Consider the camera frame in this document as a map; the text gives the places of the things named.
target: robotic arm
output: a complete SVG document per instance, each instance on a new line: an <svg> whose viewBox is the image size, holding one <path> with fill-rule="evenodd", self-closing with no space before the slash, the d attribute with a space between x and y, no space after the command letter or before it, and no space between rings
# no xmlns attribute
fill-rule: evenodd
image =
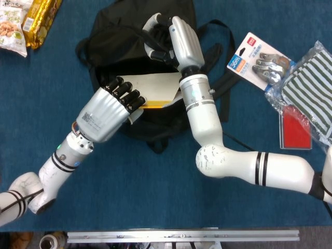
<svg viewBox="0 0 332 249"><path fill-rule="evenodd" d="M226 148L208 77L200 72L204 58L195 31L181 18L165 18L160 13L143 30L150 32L156 25L168 26L173 48L167 53L145 44L145 50L151 59L171 63L182 74L179 86L191 131L201 145L196 155L199 171L209 177L233 176L251 184L307 193L332 203L332 148L322 174L315 173L301 157Z"/></svg>
<svg viewBox="0 0 332 249"><path fill-rule="evenodd" d="M109 140L145 103L140 92L131 90L130 82L117 77L93 95L73 123L72 131L42 166L39 176L25 173L7 192L0 193L0 226L21 217L27 209L39 214L54 203L60 187L93 152L93 143Z"/></svg>

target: blue carpet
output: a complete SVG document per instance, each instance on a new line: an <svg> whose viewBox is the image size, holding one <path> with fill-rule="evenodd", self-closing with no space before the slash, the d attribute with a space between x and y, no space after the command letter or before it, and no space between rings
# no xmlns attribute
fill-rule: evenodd
<svg viewBox="0 0 332 249"><path fill-rule="evenodd" d="M0 191L18 175L38 172L92 96L88 72L74 49L109 2L66 0L39 50L29 51L26 59L0 51ZM228 24L237 46L251 31L294 60L317 39L332 51L330 0L195 0L195 8L198 24L214 18ZM211 30L203 48L216 40L227 47L227 32ZM211 82L222 74L224 61L210 73ZM325 155L315 144L311 151L279 149L278 114L258 88L237 84L230 112L223 124L228 133L256 150L296 154L322 169ZM225 145L244 150L227 138ZM118 133L96 145L47 212L28 212L0 230L332 225L322 202L311 196L203 176L195 166L198 149L189 131L172 139L162 155Z"/></svg>

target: snack bag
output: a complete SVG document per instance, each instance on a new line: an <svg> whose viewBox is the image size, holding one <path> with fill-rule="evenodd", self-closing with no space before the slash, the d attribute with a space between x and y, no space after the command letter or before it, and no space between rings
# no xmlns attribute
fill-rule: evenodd
<svg viewBox="0 0 332 249"><path fill-rule="evenodd" d="M26 46L40 47L51 28L62 0L34 0L23 25Z"/></svg>
<svg viewBox="0 0 332 249"><path fill-rule="evenodd" d="M32 0L0 0L0 48L26 57L26 46L21 23Z"/></svg>

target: white robotic hand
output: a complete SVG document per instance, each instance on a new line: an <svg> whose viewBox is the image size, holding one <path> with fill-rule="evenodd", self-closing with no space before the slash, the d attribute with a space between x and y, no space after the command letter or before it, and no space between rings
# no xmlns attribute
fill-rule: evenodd
<svg viewBox="0 0 332 249"><path fill-rule="evenodd" d="M131 90L130 82L117 77L93 95L73 123L72 132L42 166L39 176L33 172L21 175L7 192L0 193L0 226L21 217L27 208L39 214L54 203L63 183L93 152L93 143L110 139L145 103L140 92Z"/></svg>
<svg viewBox="0 0 332 249"><path fill-rule="evenodd" d="M154 60L171 61L181 72L180 89L195 140L202 146L197 168L206 176L233 176L251 184L295 190L332 203L332 149L328 150L323 174L315 173L303 158L265 152L238 152L223 145L223 130L212 98L208 77L200 72L204 58L195 31L179 17L153 15L143 29L167 25L173 44L169 54L145 44Z"/></svg>

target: silver robotic hand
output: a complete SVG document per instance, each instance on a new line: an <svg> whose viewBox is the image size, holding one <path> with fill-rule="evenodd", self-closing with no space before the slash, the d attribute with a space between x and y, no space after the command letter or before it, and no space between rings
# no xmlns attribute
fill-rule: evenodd
<svg viewBox="0 0 332 249"><path fill-rule="evenodd" d="M39 214L50 207L60 187L93 152L93 143L103 143L145 103L130 82L115 78L93 95L72 125L72 131L39 171L18 177L9 190L0 193L0 226L21 217L29 208Z"/></svg>
<svg viewBox="0 0 332 249"><path fill-rule="evenodd" d="M315 173L301 157L238 152L223 145L223 130L211 95L208 77L200 73L204 58L195 31L179 17L153 15L143 29L167 25L173 44L169 53L154 51L145 44L151 59L169 62L181 72L179 85L195 140L202 146L196 166L206 176L241 178L251 184L294 190L332 203L332 148L326 155L323 173Z"/></svg>

